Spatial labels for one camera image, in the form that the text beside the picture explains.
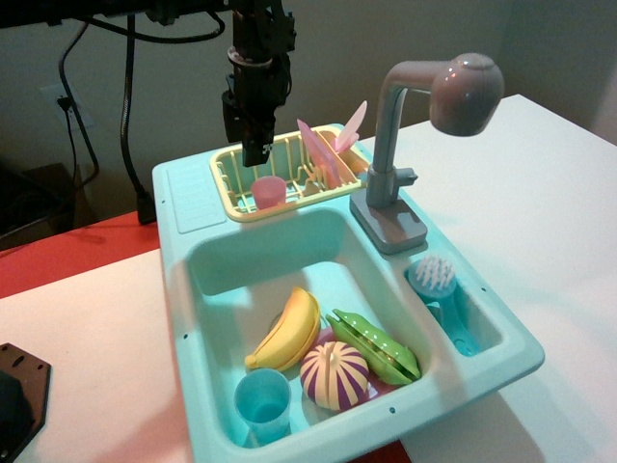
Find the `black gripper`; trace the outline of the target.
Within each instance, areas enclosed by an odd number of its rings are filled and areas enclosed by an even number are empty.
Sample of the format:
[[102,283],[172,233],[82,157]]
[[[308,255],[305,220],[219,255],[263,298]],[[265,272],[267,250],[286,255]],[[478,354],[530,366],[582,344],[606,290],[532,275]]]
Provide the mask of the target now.
[[229,51],[233,72],[222,94],[225,132],[229,142],[242,142],[242,164],[265,164],[270,156],[276,124],[275,112],[291,92],[290,59],[278,54],[266,62],[245,59]]

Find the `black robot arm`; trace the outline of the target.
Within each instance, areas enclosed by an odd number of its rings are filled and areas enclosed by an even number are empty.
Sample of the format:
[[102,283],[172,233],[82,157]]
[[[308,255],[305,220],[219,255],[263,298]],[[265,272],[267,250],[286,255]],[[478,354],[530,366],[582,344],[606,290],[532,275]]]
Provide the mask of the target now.
[[[228,60],[233,66],[222,94],[225,131],[230,142],[242,145],[243,165],[258,166],[269,159],[275,112],[285,105],[292,89],[288,54],[295,49],[295,18],[280,1],[3,1],[1,27],[56,26],[77,19],[133,40],[180,44],[219,37],[226,28],[219,17],[223,12],[232,13]],[[180,38],[157,38],[97,19],[99,15],[146,14],[150,21],[168,26],[184,15],[201,13],[208,14],[218,28]]]

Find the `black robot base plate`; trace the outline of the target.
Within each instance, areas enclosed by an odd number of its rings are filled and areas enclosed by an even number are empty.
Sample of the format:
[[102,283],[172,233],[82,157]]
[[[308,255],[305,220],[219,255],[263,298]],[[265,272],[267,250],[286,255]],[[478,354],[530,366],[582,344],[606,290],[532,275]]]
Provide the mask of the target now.
[[1,461],[14,462],[43,428],[51,365],[9,343],[1,345]]

